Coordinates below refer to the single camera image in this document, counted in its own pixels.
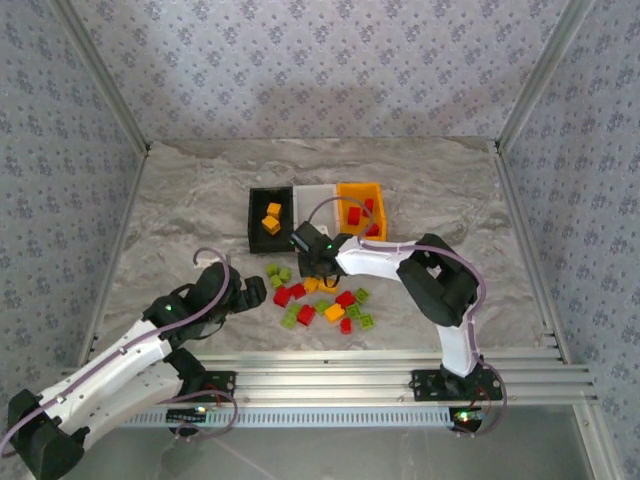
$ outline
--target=gray marble floor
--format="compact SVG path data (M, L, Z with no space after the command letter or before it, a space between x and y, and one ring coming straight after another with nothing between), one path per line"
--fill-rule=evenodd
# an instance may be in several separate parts
M250 187L359 181L382 184L389 241L436 233L483 273L489 294L477 319L481 347L538 344L542 323L483 139L238 140L152 146L96 351L120 336L156 297L199 276L191 256L200 246L222 250L245 276L263 274L272 261L295 266L294 254L249 255ZM207 353L439 348L435 328L399 283L353 277L341 286L371 291L366 310L376 318L373 330L356 328L344 336L323 317L309 329L285 330L279 325L282 309L268 299L259 309L230 316L219 333L190 348Z

